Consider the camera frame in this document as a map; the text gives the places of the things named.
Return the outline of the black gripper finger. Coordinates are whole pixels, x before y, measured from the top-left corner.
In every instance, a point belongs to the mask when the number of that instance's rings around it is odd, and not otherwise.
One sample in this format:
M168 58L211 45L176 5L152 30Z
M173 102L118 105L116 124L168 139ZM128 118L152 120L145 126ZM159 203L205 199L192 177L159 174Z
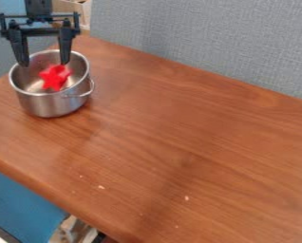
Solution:
M58 47L60 47L60 58L61 58L62 65L65 65L69 62L70 46L72 46L72 31L69 28L60 28Z
M12 52L14 59L21 66L29 65L29 49L28 49L28 40L22 35L20 29L9 30L9 41L12 45Z

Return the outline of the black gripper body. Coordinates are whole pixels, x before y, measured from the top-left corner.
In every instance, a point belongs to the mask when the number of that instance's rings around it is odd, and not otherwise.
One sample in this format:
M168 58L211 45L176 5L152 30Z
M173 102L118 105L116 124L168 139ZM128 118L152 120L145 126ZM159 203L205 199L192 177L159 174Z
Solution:
M33 23L52 25L52 1L50 0L24 0L25 14L4 14L0 13L0 36L9 39L9 30L20 29L26 36L49 36L57 35L56 28L32 28L25 29L22 26L30 27Z

